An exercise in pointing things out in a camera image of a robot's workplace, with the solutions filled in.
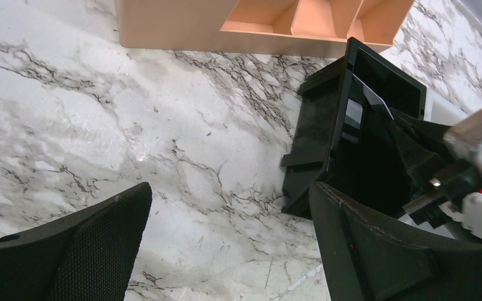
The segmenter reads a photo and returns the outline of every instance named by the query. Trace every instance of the black container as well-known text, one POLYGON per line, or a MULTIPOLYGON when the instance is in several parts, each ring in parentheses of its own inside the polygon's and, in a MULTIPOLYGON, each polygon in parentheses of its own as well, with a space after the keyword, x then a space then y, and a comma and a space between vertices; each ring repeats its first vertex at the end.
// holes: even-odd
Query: black container
POLYGON ((308 189, 314 181, 389 216, 403 212, 410 181, 363 85, 389 107, 424 118, 426 87, 350 38, 345 56, 308 77, 298 91, 303 102, 296 133, 281 164, 288 196, 282 212, 311 219, 308 189))

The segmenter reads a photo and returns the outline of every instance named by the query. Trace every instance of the marble surface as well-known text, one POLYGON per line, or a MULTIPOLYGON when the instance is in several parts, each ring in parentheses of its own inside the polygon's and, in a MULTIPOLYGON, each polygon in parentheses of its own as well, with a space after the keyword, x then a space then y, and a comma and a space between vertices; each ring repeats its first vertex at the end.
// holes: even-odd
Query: marble surface
MULTIPOLYGON (((330 300, 279 162, 332 60, 128 50, 112 2, 0 1, 0 237, 147 181, 126 300, 330 300)), ((449 0, 417 1, 383 55, 482 107, 482 37, 449 0)))

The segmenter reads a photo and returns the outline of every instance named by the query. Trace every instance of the white marble countertop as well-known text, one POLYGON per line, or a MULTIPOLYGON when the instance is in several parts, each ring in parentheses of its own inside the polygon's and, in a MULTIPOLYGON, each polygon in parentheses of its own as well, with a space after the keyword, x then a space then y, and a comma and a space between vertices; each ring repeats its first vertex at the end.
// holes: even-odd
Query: white marble countertop
MULTIPOLYGON (((112 2, 0 1, 0 237, 147 181, 127 300, 329 300, 279 162, 331 60, 128 50, 112 2)), ((482 37, 449 0, 419 0, 383 55, 482 107, 482 37)))

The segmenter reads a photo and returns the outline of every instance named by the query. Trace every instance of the black plastic bin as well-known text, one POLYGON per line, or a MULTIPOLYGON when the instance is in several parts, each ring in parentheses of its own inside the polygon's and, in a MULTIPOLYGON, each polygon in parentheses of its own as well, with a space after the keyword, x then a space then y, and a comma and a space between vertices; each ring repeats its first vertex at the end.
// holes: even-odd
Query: black plastic bin
POLYGON ((288 197, 282 212, 311 219, 308 189, 314 181, 389 216, 403 212, 410 181, 363 85, 389 107, 424 118, 426 87, 350 38, 345 56, 312 74, 298 91, 303 103, 291 153, 281 164, 288 197))

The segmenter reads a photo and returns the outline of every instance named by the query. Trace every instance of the gray marble vein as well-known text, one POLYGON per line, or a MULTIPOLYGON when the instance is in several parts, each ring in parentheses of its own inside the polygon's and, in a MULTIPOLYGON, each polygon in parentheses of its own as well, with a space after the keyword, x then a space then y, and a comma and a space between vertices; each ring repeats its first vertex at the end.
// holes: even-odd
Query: gray marble vein
MULTIPOLYGON (((312 223, 280 213, 279 162, 296 89, 333 60, 117 41, 111 0, 0 1, 0 237, 146 181, 126 300, 330 300, 312 223)), ((482 107, 482 37, 449 0, 417 1, 383 56, 482 107)))

